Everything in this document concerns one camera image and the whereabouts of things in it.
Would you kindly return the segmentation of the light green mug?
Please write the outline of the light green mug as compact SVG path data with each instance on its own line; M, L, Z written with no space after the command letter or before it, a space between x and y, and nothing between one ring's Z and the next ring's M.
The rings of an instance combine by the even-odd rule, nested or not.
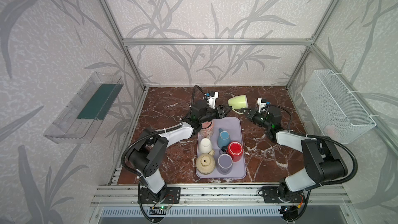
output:
M248 107L248 101L246 95L239 95L232 97L228 100L228 106L232 107L232 110L237 114L242 115L243 113L240 111L242 108Z

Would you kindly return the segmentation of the blue mug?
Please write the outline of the blue mug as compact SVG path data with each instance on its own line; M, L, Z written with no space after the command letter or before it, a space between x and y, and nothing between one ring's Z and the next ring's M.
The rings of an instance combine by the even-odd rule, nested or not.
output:
M223 148L225 146L228 146L231 142L230 135L228 131L225 131L222 128L219 128L219 135L217 138L217 145L219 148Z

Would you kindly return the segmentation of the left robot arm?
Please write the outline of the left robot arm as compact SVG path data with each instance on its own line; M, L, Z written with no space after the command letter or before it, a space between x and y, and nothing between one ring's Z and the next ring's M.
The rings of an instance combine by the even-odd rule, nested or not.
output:
M232 110L228 105L211 105L207 100L199 100L190 106L180 123L158 130L146 128L137 141L130 144L121 156L122 167L136 175L152 194L165 192L166 183L159 167L168 147L190 139L202 129L202 124L222 119Z

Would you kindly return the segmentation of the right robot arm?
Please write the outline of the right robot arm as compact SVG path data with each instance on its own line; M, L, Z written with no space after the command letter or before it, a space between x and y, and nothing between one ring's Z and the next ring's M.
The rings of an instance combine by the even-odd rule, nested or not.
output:
M280 200L289 202L303 191L341 184L355 176L357 162L349 149L327 136L304 135L284 129L282 110L280 106L265 106L259 111L253 108L239 110L249 121L263 127L270 141L303 155L304 168L279 183L276 192Z

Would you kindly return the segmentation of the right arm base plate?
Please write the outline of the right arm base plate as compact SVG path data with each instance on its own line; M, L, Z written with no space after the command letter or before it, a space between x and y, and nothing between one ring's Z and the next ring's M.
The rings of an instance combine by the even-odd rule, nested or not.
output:
M302 204L306 200L303 191L292 192L284 185L261 187L258 195L264 203Z

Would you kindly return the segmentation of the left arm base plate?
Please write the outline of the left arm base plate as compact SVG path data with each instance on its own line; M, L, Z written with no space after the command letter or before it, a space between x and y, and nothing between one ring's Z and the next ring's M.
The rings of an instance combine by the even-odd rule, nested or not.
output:
M159 193L153 193L148 188L140 188L138 193L140 203L142 204L178 204L181 197L180 187L169 187L162 188Z

